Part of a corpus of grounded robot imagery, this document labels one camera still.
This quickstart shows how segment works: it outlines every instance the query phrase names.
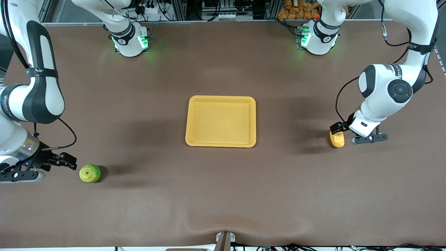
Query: yellow plastic tray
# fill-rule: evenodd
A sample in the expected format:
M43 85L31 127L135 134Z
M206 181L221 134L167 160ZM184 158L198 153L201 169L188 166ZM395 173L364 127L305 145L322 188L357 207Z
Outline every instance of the yellow plastic tray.
M256 101L247 96L193 96L187 113L189 146L253 147Z

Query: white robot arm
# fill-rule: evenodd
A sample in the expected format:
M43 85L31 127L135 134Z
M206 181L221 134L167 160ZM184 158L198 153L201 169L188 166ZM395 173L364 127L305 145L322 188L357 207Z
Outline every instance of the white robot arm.
M149 47L146 27L130 22L128 15L119 9L128 7L131 0L71 0L75 5L91 12L111 34L116 49L126 57L135 57Z
M303 26L308 27L304 39L301 39L301 47L314 55L324 55L335 46L339 28L344 23L346 11L344 5L366 4L372 0L318 0L322 6L320 18L310 20Z
M19 58L30 78L30 84L26 85L0 84L0 183L34 181L44 175L30 171L30 168L49 171L49 165L59 165L64 156L57 159L51 151L42 152L48 146L18 122L52 123L62 115L65 102L59 87L50 35L39 23L36 0L1 0L0 10L0 34L23 47L27 62ZM22 165L26 166L26 171L21 171ZM70 160L69 166L76 168L75 158Z
M388 116L402 109L426 81L429 56L436 42L438 10L435 0L386 0L388 15L411 33L404 64L372 64L364 69L358 86L365 101L351 114L346 124L331 126L332 134L350 129L357 134L353 143L387 139L373 134Z

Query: brown table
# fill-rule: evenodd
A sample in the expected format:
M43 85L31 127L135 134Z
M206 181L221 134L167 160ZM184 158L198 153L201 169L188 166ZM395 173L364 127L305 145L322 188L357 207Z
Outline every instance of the brown table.
M406 30L388 22L393 43ZM404 48L379 22L347 22L325 56L296 49L277 23L161 25L148 54L115 54L107 32L50 27L68 152L108 176L85 184L54 167L41 183L1 185L1 247L165 246L210 243L222 230L251 245L445 245L445 76L435 55L425 86L381 130L382 143L332 149L340 87ZM14 59L6 83L29 80ZM252 96L251 149L190 147L193 95ZM362 102L352 84L339 109ZM40 139L69 143L60 123Z

